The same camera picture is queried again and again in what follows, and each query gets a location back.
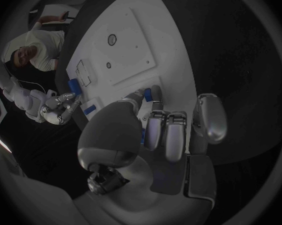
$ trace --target dark floor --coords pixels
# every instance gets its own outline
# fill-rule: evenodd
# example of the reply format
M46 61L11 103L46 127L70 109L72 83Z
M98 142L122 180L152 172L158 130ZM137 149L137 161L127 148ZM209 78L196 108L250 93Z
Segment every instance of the dark floor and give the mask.
M206 224L220 225L257 193L276 162L282 141L281 63L261 24L239 0L163 2L186 45L197 93L217 94L227 111L229 136L208 150L218 189ZM91 14L100 14L111 4L89 3L94 3ZM46 90L55 89L54 77L54 73L34 76ZM10 102L6 107L9 113L0 135L28 177L58 186L72 198L87 191L88 173L77 159L81 130L74 121L61 127L36 124Z

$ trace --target person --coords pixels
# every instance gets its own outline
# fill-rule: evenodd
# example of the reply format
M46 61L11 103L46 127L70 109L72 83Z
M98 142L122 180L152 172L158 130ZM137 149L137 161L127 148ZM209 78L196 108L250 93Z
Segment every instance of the person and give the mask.
M10 57L12 67L19 69L27 66L29 62L40 71L56 70L58 58L64 43L64 31L40 30L43 23L64 22L63 12L60 16L42 16L27 33L25 45L15 50Z

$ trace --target wire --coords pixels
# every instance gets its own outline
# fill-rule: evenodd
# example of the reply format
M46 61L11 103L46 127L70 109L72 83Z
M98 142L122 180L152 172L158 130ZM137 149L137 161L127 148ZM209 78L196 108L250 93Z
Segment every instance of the wire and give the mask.
M16 78L17 81L20 81L20 82L23 82L23 83L28 83L28 84L37 84L37 85L39 85L39 86L43 89L44 93L46 94L45 89L44 89L39 83L19 80L19 79L17 79L17 77L15 77L15 76L9 71L9 69L7 68L7 65L6 65L6 56L7 56L7 53L8 53L8 51L9 51L10 45L11 45L11 42L9 42L8 47L7 47L7 50L6 50L5 55L4 55L4 57L3 57L3 64L4 64L5 69L7 70L7 72L8 72L12 77Z

